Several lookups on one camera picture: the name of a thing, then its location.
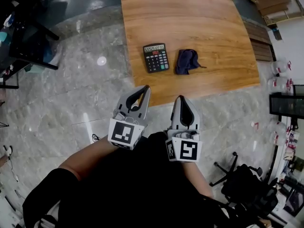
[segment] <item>dark floor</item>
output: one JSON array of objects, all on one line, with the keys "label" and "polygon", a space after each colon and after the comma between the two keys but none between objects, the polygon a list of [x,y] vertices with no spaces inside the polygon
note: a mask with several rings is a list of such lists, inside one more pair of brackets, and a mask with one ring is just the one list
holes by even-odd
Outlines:
[{"label": "dark floor", "polygon": [[38,21],[50,28],[76,15],[119,4],[121,0],[48,0],[47,11],[38,17]]},{"label": "dark floor", "polygon": [[[50,28],[68,18],[91,10],[121,4],[121,0],[48,0],[47,11],[38,17],[38,21]],[[257,7],[250,0],[234,0],[240,15],[262,25],[266,25]]]},{"label": "dark floor", "polygon": [[250,0],[234,0],[234,4],[242,17],[266,25],[260,12],[257,10],[257,6]]}]

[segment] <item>white round spot on floor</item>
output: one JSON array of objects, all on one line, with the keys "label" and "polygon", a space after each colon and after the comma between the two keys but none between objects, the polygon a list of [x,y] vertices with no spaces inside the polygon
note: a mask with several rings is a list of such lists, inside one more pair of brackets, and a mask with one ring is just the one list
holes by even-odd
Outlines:
[{"label": "white round spot on floor", "polygon": [[100,57],[100,58],[98,58],[97,64],[98,64],[99,66],[105,65],[105,64],[106,64],[106,58],[105,58],[105,57]]}]

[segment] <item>wooden table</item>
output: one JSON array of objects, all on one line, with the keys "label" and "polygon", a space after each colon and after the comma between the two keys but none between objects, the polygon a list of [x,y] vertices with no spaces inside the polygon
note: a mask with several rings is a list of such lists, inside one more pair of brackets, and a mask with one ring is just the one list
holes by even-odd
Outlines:
[{"label": "wooden table", "polygon": [[[249,37],[232,0],[122,0],[129,60],[136,86],[149,85],[150,105],[259,84]],[[165,43],[170,69],[147,72],[143,46]],[[194,49],[206,68],[176,75],[180,49]]]}]

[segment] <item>gray marble floor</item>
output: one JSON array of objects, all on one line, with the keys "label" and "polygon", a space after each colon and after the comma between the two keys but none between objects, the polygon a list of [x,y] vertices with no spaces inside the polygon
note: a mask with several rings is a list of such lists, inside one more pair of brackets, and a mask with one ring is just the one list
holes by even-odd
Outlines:
[{"label": "gray marble floor", "polygon": [[[26,197],[52,169],[90,144],[92,133],[105,136],[120,95],[133,87],[120,6],[68,19],[54,31],[64,35],[53,44],[53,63],[59,70],[21,72],[20,89],[8,90],[6,104],[0,107],[0,120],[9,124],[0,129],[0,139],[14,147],[11,160],[19,183],[10,162],[1,168],[0,181],[20,210],[23,198],[15,190]],[[105,65],[96,63],[99,57],[106,58]],[[207,181],[223,176],[213,162],[228,167],[233,151],[239,154],[238,164],[261,167],[264,173],[270,167],[274,147],[268,143],[266,127],[273,116],[268,113],[265,82],[271,71],[265,63],[258,67],[261,86],[191,99],[202,116],[198,167]],[[146,136],[170,125],[172,107],[173,103],[149,108]],[[258,130],[252,122],[259,123]],[[220,188],[214,192],[223,200]]]}]

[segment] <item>black calculator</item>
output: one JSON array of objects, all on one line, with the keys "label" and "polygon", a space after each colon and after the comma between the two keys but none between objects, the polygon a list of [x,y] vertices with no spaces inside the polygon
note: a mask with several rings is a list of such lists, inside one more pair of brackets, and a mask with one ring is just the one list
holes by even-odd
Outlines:
[{"label": "black calculator", "polygon": [[169,69],[169,61],[164,43],[144,46],[143,55],[148,73],[156,73]]}]

